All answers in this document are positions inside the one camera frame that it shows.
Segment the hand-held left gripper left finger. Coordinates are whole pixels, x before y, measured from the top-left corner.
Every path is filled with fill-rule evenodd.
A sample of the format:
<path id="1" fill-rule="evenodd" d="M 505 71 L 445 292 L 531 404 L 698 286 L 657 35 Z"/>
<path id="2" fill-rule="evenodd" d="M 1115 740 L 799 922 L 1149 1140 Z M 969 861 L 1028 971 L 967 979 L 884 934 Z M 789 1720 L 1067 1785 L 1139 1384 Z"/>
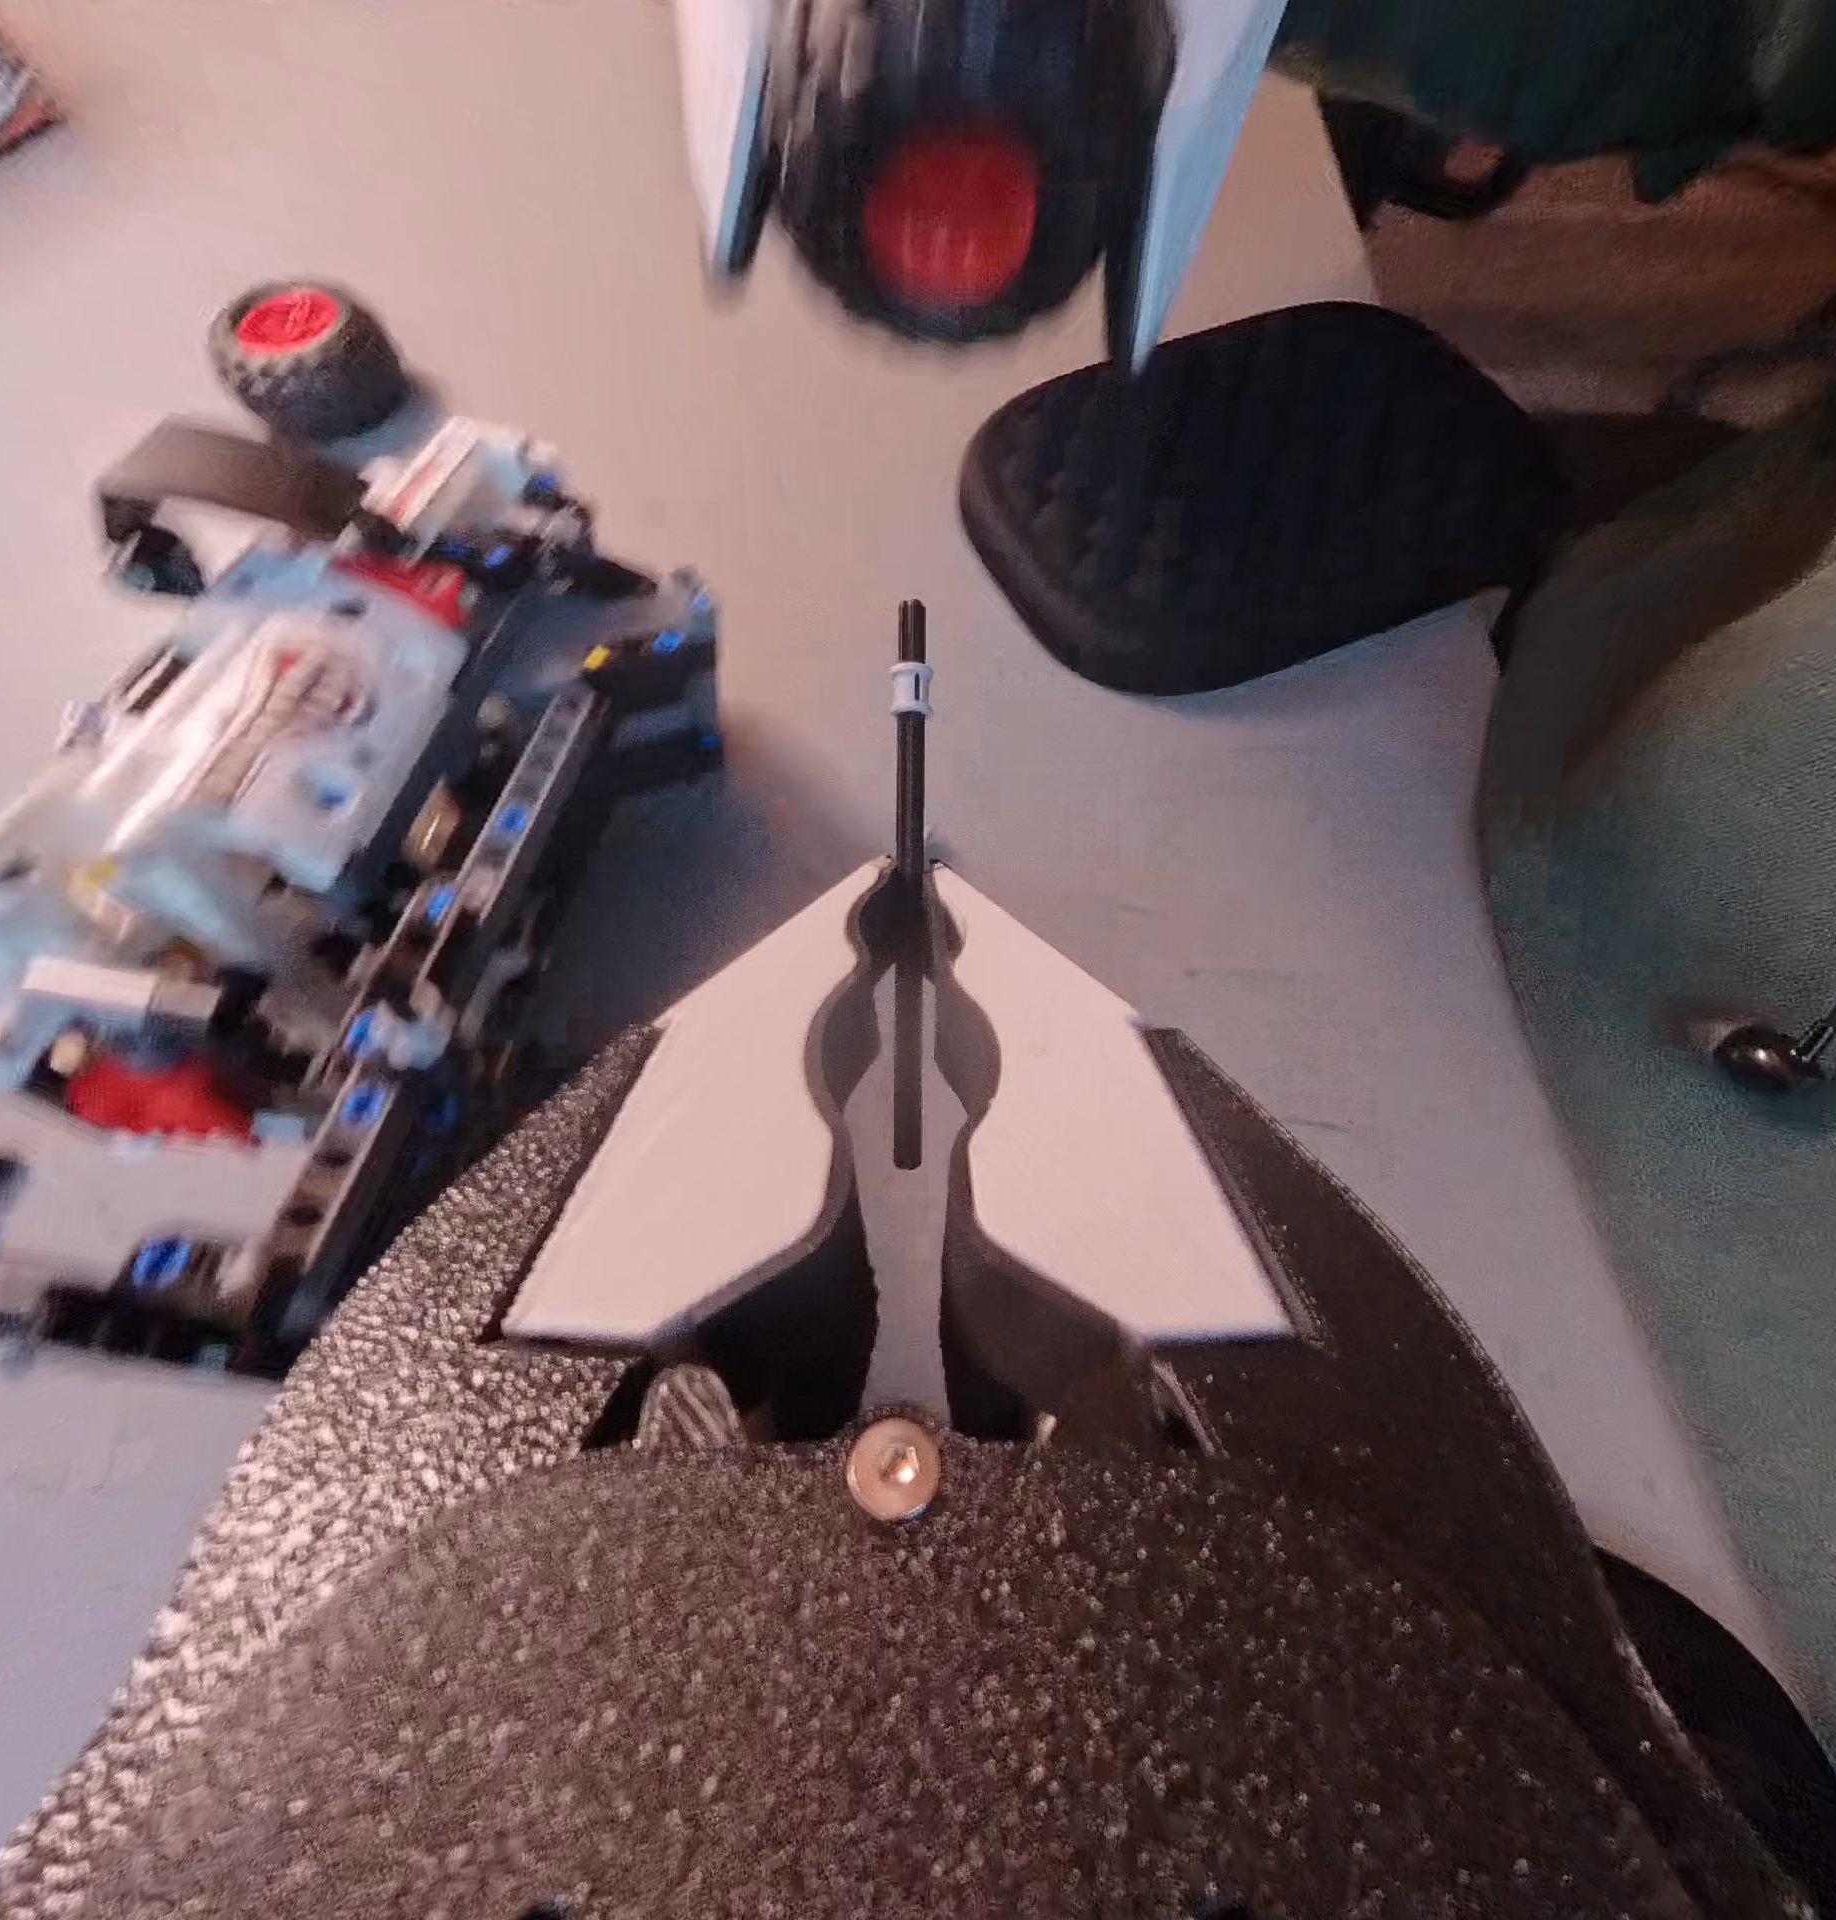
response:
<path id="1" fill-rule="evenodd" d="M 828 1247 L 853 1198 L 846 1104 L 885 1048 L 892 902 L 876 858 L 671 1006 L 504 1336 L 654 1353 Z"/>

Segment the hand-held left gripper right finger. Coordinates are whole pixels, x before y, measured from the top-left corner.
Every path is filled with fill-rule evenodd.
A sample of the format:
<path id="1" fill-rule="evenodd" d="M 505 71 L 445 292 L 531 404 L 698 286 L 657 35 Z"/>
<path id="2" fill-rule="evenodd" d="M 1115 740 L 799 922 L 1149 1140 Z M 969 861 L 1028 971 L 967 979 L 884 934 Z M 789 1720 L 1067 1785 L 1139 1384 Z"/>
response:
<path id="1" fill-rule="evenodd" d="M 949 868 L 928 879 L 934 1059 L 978 1237 L 1144 1347 L 1289 1336 L 1144 1015 Z"/>

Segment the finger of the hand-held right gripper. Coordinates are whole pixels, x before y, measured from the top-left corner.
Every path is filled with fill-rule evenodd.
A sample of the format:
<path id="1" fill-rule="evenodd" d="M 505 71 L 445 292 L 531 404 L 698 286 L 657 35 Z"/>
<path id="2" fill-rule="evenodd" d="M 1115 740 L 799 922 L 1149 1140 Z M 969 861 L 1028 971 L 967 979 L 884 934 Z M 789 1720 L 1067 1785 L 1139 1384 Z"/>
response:
<path id="1" fill-rule="evenodd" d="M 778 190 L 766 91 L 778 4 L 672 4 L 676 81 L 707 271 L 740 279 Z"/>
<path id="2" fill-rule="evenodd" d="M 1147 4 L 1124 221 L 1104 246 L 1104 343 L 1144 370 L 1204 234 L 1286 4 Z"/>

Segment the black lego wheel red hub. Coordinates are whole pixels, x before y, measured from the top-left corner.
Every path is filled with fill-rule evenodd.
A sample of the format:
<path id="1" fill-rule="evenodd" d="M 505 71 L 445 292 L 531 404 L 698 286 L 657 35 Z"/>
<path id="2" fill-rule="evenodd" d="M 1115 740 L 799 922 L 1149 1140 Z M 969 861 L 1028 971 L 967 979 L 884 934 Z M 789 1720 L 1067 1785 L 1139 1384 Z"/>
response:
<path id="1" fill-rule="evenodd" d="M 411 399 L 394 334 L 339 282 L 256 282 L 214 317 L 207 349 L 216 381 L 290 441 L 360 438 Z"/>
<path id="2" fill-rule="evenodd" d="M 1122 326 L 1177 71 L 1168 4 L 783 4 L 771 213 L 905 343 L 1002 343 L 1093 271 Z"/>

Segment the black lego axle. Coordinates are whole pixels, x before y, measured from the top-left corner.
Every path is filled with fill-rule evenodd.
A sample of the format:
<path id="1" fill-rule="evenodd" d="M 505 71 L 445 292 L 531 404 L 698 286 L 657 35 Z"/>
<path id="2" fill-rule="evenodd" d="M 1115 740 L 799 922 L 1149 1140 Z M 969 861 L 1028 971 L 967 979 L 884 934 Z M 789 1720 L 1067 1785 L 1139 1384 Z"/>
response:
<path id="1" fill-rule="evenodd" d="M 928 610 L 898 607 L 897 661 L 928 661 Z M 926 1164 L 926 724 L 892 719 L 897 732 L 897 942 L 892 942 L 892 1165 Z"/>

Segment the white lego truck model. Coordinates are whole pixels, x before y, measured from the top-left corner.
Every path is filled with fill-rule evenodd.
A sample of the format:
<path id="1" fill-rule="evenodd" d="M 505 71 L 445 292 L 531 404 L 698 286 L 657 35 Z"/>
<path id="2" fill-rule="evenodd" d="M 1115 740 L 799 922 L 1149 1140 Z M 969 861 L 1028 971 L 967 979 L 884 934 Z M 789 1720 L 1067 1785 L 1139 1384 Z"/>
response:
<path id="1" fill-rule="evenodd" d="M 714 598 L 472 417 L 164 419 L 97 509 L 178 613 L 0 811 L 0 1339 L 284 1376 L 504 1131 L 608 806 L 723 759 Z"/>

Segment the person's right forearm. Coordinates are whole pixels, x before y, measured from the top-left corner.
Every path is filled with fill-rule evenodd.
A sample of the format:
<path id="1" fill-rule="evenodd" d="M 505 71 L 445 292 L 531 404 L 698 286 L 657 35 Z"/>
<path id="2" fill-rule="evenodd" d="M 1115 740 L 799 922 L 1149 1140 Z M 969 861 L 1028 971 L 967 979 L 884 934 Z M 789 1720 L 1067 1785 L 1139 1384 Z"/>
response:
<path id="1" fill-rule="evenodd" d="M 1741 147 L 1836 150 L 1836 4 L 1289 4 L 1271 69 L 1648 202 Z"/>

